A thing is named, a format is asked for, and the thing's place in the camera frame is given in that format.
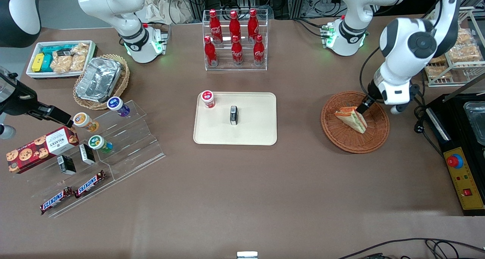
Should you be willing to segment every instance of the yellow control panel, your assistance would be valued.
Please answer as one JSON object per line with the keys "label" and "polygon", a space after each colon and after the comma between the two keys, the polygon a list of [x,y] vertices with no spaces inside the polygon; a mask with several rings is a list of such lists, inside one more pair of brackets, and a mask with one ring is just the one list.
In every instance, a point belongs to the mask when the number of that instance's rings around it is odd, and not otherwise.
{"label": "yellow control panel", "polygon": [[475,180],[471,176],[470,168],[461,147],[444,152],[443,155],[460,199],[461,207],[464,210],[484,209],[482,198],[478,193]]}

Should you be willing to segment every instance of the coca-cola bottle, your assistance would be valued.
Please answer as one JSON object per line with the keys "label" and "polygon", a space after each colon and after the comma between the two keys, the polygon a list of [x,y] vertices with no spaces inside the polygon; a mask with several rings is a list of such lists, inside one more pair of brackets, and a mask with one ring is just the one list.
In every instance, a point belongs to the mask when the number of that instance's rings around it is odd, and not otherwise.
{"label": "coca-cola bottle", "polygon": [[211,37],[206,35],[204,37],[204,52],[206,53],[207,65],[215,67],[219,64],[217,61],[217,54],[215,53],[215,46],[211,42]]}
{"label": "coca-cola bottle", "polygon": [[229,22],[229,32],[231,33],[231,40],[233,36],[237,35],[241,39],[241,24],[239,23],[238,13],[235,10],[231,11],[231,21]]}
{"label": "coca-cola bottle", "polygon": [[242,56],[243,56],[243,47],[241,45],[241,38],[238,35],[232,36],[232,60],[234,66],[241,66],[242,65]]}
{"label": "coca-cola bottle", "polygon": [[260,33],[260,23],[256,18],[256,9],[249,10],[249,21],[247,22],[247,33],[249,34],[247,40],[254,44],[256,36]]}
{"label": "coca-cola bottle", "polygon": [[214,44],[221,44],[222,43],[221,22],[217,18],[215,9],[209,10],[209,16],[211,16],[211,21],[209,22],[209,26],[211,26],[211,34],[213,36],[213,42]]}
{"label": "coca-cola bottle", "polygon": [[264,44],[263,44],[263,36],[258,34],[256,35],[256,43],[253,48],[254,54],[254,65],[255,66],[263,66],[264,64]]}

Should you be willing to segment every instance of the round wicker basket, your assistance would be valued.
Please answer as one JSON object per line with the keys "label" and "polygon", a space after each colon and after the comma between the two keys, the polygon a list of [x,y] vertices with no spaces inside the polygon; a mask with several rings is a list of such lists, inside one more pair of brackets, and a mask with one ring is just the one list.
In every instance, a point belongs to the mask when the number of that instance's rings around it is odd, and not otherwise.
{"label": "round wicker basket", "polygon": [[[113,55],[113,54],[101,55],[99,57],[107,58],[107,59],[113,59],[113,60],[121,63],[121,66],[122,66],[121,76],[118,79],[116,86],[114,87],[114,90],[113,90],[114,93],[112,95],[112,96],[118,96],[118,97],[121,96],[121,94],[126,89],[126,87],[128,87],[128,80],[130,79],[130,69],[128,69],[128,65],[126,63],[126,60],[119,55]],[[85,108],[88,108],[88,109],[93,109],[95,111],[107,109],[108,107],[106,106],[106,103],[98,103],[98,102],[94,102],[94,101],[84,100],[84,99],[79,98],[76,95],[76,87],[78,86],[78,84],[81,81],[81,79],[83,78],[83,76],[84,76],[84,72],[81,73],[78,80],[76,80],[76,84],[74,85],[74,91],[73,91],[72,94],[74,95],[74,100],[76,100],[76,103],[78,103],[82,107],[85,107]]]}
{"label": "round wicker basket", "polygon": [[346,91],[333,95],[322,108],[320,121],[324,132],[336,146],[352,153],[368,153],[381,147],[389,135],[389,118],[379,104],[372,105],[364,113],[367,130],[358,133],[340,121],[335,115],[341,107],[359,106],[364,93]]}

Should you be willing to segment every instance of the brown table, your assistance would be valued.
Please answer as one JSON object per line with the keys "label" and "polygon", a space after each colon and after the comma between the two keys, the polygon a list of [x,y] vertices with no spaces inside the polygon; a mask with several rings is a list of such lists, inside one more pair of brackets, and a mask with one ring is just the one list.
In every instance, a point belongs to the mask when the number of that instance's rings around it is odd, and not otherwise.
{"label": "brown table", "polygon": [[[135,100],[147,112],[167,157],[55,219],[34,211],[40,202],[25,188],[29,173],[12,175],[3,166],[2,257],[222,259],[256,250],[262,259],[330,259],[407,237],[482,247],[485,219],[461,215],[442,159],[413,132],[414,104],[404,114],[389,116],[389,138],[370,154],[348,154],[322,131],[325,101],[342,90],[359,90],[360,66],[392,19],[376,17],[371,35],[352,57],[323,50],[317,37],[293,21],[272,21],[269,66],[262,73],[206,72],[200,25],[173,27],[167,54],[150,64],[130,59],[112,28],[44,30],[40,41],[94,40],[98,54],[127,59],[131,76],[123,99]],[[380,54],[370,60],[365,83],[382,61]],[[87,111],[73,100],[74,79],[23,76],[22,81],[42,102],[71,114]],[[196,97],[206,89],[274,93],[277,143],[194,143]],[[450,90],[426,91],[430,101]],[[1,142],[2,156],[58,127],[26,116],[10,116],[6,123],[18,134]],[[422,242],[378,251],[426,255]],[[461,255],[483,257],[468,250]]]}

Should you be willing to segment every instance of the bread slice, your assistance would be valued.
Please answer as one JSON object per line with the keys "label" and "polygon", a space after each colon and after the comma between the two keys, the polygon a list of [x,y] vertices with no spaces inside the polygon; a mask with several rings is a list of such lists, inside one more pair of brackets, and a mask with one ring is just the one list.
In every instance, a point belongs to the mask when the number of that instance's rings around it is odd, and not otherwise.
{"label": "bread slice", "polygon": [[364,133],[367,128],[364,116],[356,111],[357,107],[343,107],[335,112],[335,116],[359,133]]}

